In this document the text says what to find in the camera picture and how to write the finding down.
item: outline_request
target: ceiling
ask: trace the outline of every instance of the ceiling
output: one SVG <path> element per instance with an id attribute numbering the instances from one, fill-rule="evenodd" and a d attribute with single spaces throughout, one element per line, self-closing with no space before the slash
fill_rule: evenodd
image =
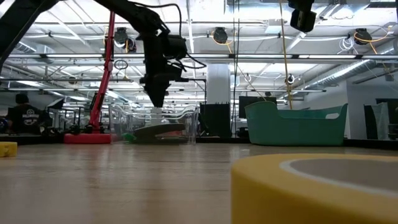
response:
<path id="1" fill-rule="evenodd" d="M 0 6 L 0 13 L 4 14 L 6 9 L 13 1 L 5 0 Z M 239 54 L 281 54 L 283 50 L 283 41 L 278 38 L 280 32 L 280 14 L 278 9 L 262 10 L 260 7 L 252 9 L 242 9 L 235 14 L 235 25 L 233 23 L 233 14 L 224 10 L 224 1 L 220 0 L 145 0 L 138 1 L 149 5 L 176 3 L 182 10 L 182 35 L 187 38 L 187 47 L 190 53 L 196 54 L 228 54 L 226 45 L 218 45 L 211 38 L 211 32 L 215 27 L 224 27 L 229 38 L 233 38 L 233 30 L 238 29 L 239 23 Z M 166 22 L 173 34 L 178 34 L 178 13 L 174 7 L 165 7 L 153 9 Z M 327 20 L 316 24 L 313 31 L 305 35 L 301 40 L 295 43 L 294 39 L 300 34 L 299 31 L 289 26 L 290 13 L 285 11 L 286 20 L 285 44 L 292 46 L 288 54 L 355 54 L 353 48 L 342 50 L 341 42 L 348 33 L 353 34 L 356 28 L 367 28 L 373 39 L 379 39 L 389 35 L 374 43 L 375 47 L 388 42 L 397 34 L 396 10 L 391 8 L 368 8 L 358 10 L 357 12 L 345 12 L 345 14 L 335 14 Z M 56 6 L 47 12 L 43 12 L 36 20 L 35 24 L 29 29 L 21 42 L 35 47 L 45 45 L 51 48 L 56 54 L 93 54 L 103 53 L 103 36 L 108 26 L 109 10 L 99 5 L 93 0 L 68 0 L 60 1 Z M 121 17 L 116 17 L 116 27 L 127 27 L 127 33 L 131 37 L 137 36 L 137 32 Z M 142 43 L 137 41 L 137 53 L 142 53 Z M 373 54 L 369 45 L 354 45 L 359 54 Z M 122 49 L 115 48 L 116 52 L 123 52 Z M 84 63 L 92 60 L 81 60 Z M 97 78 L 103 75 L 102 62 L 98 60 L 97 66 L 53 66 L 48 65 L 45 71 L 43 63 L 40 66 L 35 60 L 13 58 L 8 61 L 17 68 L 23 68 L 25 75 L 33 74 L 31 77 L 42 77 L 44 74 L 51 74 L 51 78 L 62 79 L 68 77 L 77 78 Z M 70 63 L 71 60 L 57 60 L 53 62 Z M 300 77 L 297 82 L 309 82 L 318 75 L 332 69 L 340 64 L 339 61 L 325 63 L 290 63 L 288 64 L 288 73 Z M 233 62 L 229 62 L 231 74 L 233 74 Z M 259 60 L 239 63 L 239 67 L 244 73 L 250 75 L 251 84 L 256 88 L 281 89 L 284 87 L 285 66 L 281 61 L 277 63 L 264 63 Z M 195 72 L 187 70 L 183 77 L 187 78 L 206 78 L 207 69 L 199 69 Z M 110 88 L 140 88 L 139 78 L 145 74 L 145 66 L 137 61 L 129 64 L 126 70 L 113 70 L 114 79 L 128 77 L 134 82 L 111 82 Z M 249 83 L 243 76 L 239 75 L 238 88 L 249 88 Z M 12 78 L 13 74 L 4 74 L 2 77 Z M 41 85 L 54 86 L 59 88 L 88 88 L 88 86 L 99 85 L 99 82 L 78 82 L 71 85 L 67 82 L 42 83 Z M 199 88 L 197 83 L 172 83 L 174 88 Z M 144 93 L 123 91 L 118 93 L 129 100 L 137 100 L 142 96 L 146 100 Z M 169 98 L 204 98 L 203 92 L 197 93 L 171 93 Z"/>

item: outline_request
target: white pillar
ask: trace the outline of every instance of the white pillar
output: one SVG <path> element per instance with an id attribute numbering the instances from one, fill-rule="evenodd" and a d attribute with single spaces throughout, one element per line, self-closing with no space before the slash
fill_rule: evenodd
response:
<path id="1" fill-rule="evenodd" d="M 207 66 L 207 104 L 231 102 L 230 75 L 229 64 L 209 64 Z"/>

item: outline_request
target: wooden floor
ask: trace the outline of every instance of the wooden floor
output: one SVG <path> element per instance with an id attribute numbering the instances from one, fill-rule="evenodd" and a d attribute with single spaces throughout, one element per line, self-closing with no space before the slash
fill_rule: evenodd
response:
<path id="1" fill-rule="evenodd" d="M 229 223 L 229 168 L 259 154 L 345 148 L 39 145 L 0 159 L 1 224 Z"/>

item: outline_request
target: teal bin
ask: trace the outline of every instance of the teal bin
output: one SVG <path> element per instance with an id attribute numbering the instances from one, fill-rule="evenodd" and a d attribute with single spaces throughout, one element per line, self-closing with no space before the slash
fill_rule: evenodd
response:
<path id="1" fill-rule="evenodd" d="M 347 106 L 278 110 L 272 102 L 253 103 L 245 108 L 250 141 L 263 146 L 340 146 Z"/>

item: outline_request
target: clear plastic bin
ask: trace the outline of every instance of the clear plastic bin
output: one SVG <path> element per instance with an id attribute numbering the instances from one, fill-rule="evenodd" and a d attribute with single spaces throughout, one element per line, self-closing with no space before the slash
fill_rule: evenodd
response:
<path id="1" fill-rule="evenodd" d="M 179 113 L 157 110 L 128 112 L 109 106 L 113 142 L 133 144 L 195 144 L 199 108 L 188 106 Z"/>

